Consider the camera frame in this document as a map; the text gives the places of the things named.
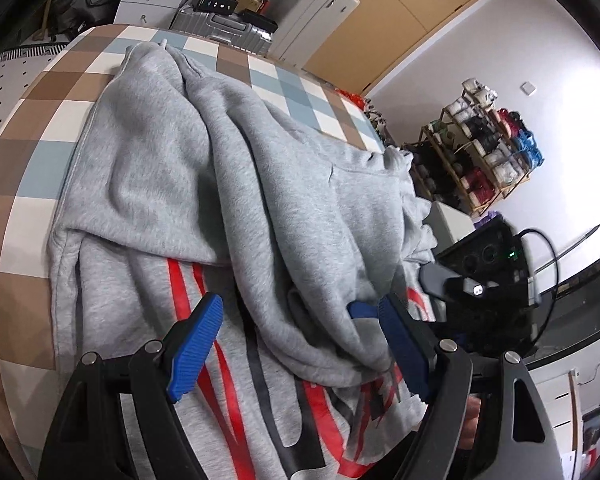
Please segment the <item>person's hand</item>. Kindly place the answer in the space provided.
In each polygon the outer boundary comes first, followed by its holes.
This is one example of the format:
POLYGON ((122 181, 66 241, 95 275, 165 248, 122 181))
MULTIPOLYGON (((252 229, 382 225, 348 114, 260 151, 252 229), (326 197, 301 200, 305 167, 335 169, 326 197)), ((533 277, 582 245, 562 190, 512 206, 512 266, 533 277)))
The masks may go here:
POLYGON ((474 446, 480 410, 481 400, 476 396, 468 396, 464 424, 458 440, 458 447, 461 450, 470 450, 474 446))

